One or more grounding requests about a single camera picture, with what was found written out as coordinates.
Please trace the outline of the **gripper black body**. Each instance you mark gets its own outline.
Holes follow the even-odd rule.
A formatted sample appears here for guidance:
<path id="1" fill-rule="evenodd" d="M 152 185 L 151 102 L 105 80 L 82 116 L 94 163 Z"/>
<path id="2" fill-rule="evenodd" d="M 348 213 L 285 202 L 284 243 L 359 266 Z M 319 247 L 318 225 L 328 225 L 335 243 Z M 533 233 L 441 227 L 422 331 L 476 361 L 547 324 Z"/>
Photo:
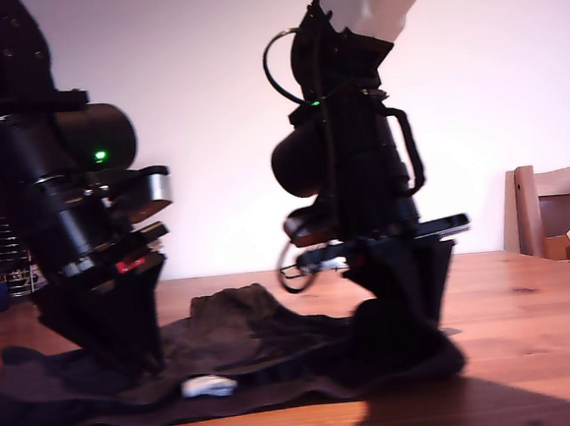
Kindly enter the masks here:
<path id="1" fill-rule="evenodd" d="M 449 240 L 471 224 L 465 213 L 422 222 L 408 189 L 373 188 L 351 195 L 322 189 L 303 195 L 314 201 L 293 211 L 299 267 L 331 265 L 337 259 L 348 263 L 362 253 L 400 260 L 412 242 Z"/>
<path id="2" fill-rule="evenodd" d="M 162 168 L 45 177 L 25 194 L 36 202 L 27 224 L 46 280 L 39 290 L 105 293 L 123 287 L 116 263 L 161 255 L 157 244 L 168 230 L 144 222 L 167 207 Z"/>

